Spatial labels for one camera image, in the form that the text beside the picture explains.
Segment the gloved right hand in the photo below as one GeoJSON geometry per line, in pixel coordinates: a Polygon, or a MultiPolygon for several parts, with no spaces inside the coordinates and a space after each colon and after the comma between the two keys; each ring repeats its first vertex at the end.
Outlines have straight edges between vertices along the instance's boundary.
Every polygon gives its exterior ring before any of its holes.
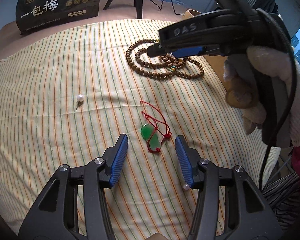
{"type": "Polygon", "coordinates": [[[228,105],[242,111],[247,135],[257,128],[265,144],[300,147],[300,65],[273,48],[249,46],[229,56],[223,79],[228,105]]]}

